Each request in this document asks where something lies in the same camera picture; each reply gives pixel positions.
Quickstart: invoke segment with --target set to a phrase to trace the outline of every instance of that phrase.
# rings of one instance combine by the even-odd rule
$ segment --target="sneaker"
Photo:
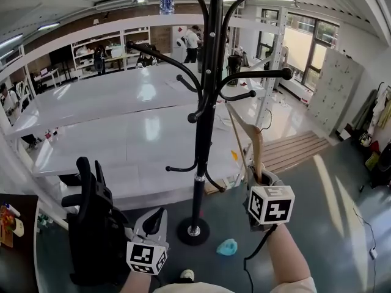
[[[186,269],[182,271],[180,278],[190,278],[192,281],[194,281],[194,271],[191,269]]]

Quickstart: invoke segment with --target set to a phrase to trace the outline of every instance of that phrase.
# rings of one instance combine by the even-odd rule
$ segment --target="sunlight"
[[[362,291],[365,292],[368,285],[367,239],[365,237],[365,228],[360,223],[359,219],[354,213],[353,208],[356,210],[359,216],[362,217],[362,215],[359,208],[350,197],[349,193],[347,193],[341,181],[337,177],[335,177],[335,179],[337,180],[338,188],[340,189],[343,206],[346,212],[346,218],[348,220],[353,259],[360,276]]]
[[[323,162],[323,159],[319,155],[315,155],[313,157],[313,160],[315,161],[315,165],[318,168],[319,175],[323,183],[324,194],[326,196],[327,205],[329,206],[329,212],[330,212],[332,223],[334,224],[335,228],[340,233],[340,235],[343,237],[344,232],[343,232],[341,213],[338,208],[337,197],[335,196],[330,175]]]
[[[160,118],[145,119],[145,136],[148,141],[154,141],[160,137]]]

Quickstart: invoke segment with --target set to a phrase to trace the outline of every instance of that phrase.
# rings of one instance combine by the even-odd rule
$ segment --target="white shelving unit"
[[[142,40],[140,40],[136,37],[137,35],[141,35],[141,34],[147,34],[147,38],[143,38]],[[148,27],[139,27],[139,28],[132,29],[132,30],[125,29],[123,31],[119,31],[118,33],[116,33],[116,32],[110,33],[108,35],[102,35],[102,37],[97,36],[97,37],[91,38],[88,41],[82,40],[81,42],[71,44],[73,63],[75,65],[75,70],[82,71],[81,75],[78,76],[79,80],[97,75],[97,72],[95,71],[95,69],[93,67],[93,54],[94,54],[94,48],[98,44],[102,44],[101,43],[102,41],[105,41],[104,43],[106,43],[106,44],[110,43],[110,42],[115,44],[112,46],[107,46],[107,45],[104,46],[103,45],[106,50],[106,60],[104,61],[105,64],[109,63],[109,62],[117,61],[117,60],[122,60],[122,66],[119,68],[106,67],[107,73],[112,72],[112,71],[127,70],[129,68],[134,67],[137,62],[137,59],[132,59],[132,58],[136,58],[137,56],[139,56],[139,52],[132,51],[132,53],[129,53],[127,51],[126,42],[129,39],[135,40],[135,42],[137,44],[143,44],[143,43],[150,44],[151,43],[150,27],[149,26]],[[82,53],[82,54],[76,55],[77,50],[83,46],[86,46],[89,49],[88,53]],[[113,50],[114,48],[117,48],[117,47],[121,47],[121,49],[122,49],[121,56],[110,58],[111,50]]]

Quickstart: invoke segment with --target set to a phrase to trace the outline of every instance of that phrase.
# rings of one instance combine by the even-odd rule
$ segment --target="window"
[[[319,21],[316,38],[329,43],[335,48],[338,39],[339,27]]]
[[[278,16],[279,12],[276,10],[262,9],[261,23],[276,26]],[[260,32],[258,38],[257,58],[261,60],[267,58],[272,53],[273,46],[274,34],[270,34],[269,32]]]
[[[295,14],[288,14],[287,26],[299,31],[313,33],[315,28],[315,19]]]
[[[298,14],[288,14],[284,46],[294,79],[314,90],[319,81],[327,48],[335,48],[339,27]]]
[[[288,14],[283,45],[289,49],[288,64],[294,79],[302,83],[312,44],[315,19]]]

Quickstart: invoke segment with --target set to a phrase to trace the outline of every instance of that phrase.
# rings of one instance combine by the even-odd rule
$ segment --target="apriltag cube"
[[[261,225],[289,222],[294,203],[290,186],[251,187],[249,213]]]
[[[126,263],[132,271],[158,275],[166,259],[165,247],[128,242]]]

